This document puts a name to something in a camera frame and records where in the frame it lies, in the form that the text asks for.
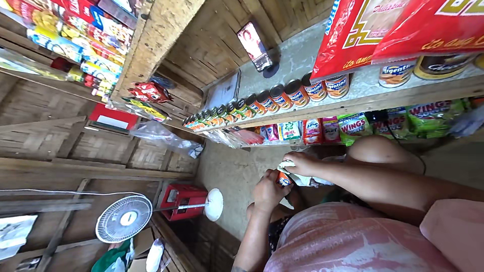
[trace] wooden wall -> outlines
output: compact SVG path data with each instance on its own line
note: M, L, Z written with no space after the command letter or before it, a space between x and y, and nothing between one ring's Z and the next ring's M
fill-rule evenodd
M268 48L329 16L333 0L206 0L159 71L169 69L202 88L250 61L237 31L260 25Z

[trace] fan cord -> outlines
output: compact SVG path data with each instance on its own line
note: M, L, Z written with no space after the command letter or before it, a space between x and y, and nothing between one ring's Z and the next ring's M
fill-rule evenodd
M87 193L87 192L77 192L77 191L54 191L54 190L40 190L40 189L0 189L0 192L21 192L21 191L31 191L40 193L57 193L57 194L73 194L73 195L91 195L91 196L111 196L111 195L121 195L121 194L134 194L147 198L144 194L135 192L115 192L115 193Z

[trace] white cloth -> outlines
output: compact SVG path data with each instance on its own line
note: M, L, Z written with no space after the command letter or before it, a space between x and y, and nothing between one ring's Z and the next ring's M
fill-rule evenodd
M288 175L290 178L292 178L292 180L298 185L298 186L312 186L312 187L316 187L314 185L313 182L311 182L311 180L317 182L317 183L320 183L320 184L324 184L324 185L334 185L334 183L332 182L329 182L327 180L324 180L324 179L320 179L318 177L305 177L305 176L301 176L301 175L298 175L298 174L293 174L289 171L286 170L286 167L288 166L296 166L294 164L293 161L290 161L290 160L286 160L286 161L283 161L279 164L279 166L277 167L277 170L285 173L286 175Z

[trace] white fan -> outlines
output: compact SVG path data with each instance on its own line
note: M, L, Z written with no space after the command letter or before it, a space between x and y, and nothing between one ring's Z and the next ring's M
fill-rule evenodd
M145 196L127 196L114 202L97 219L96 236L106 243L127 240L148 224L153 206Z
M97 219L96 236L106 243L127 240L140 232L148 224L151 214L156 211L205 207L204 213L211 221L222 214L224 198L219 189L212 189L205 204L184 205L153 210L145 196L127 196L111 204Z

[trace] phone screen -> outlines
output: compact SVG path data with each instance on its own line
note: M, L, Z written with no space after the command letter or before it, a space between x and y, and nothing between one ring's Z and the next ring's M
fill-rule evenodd
M262 72L266 67L272 65L272 60L267 54L266 48L260 41L259 35L252 22L248 22L238 33L237 37L247 51L250 59L256 66L257 71Z

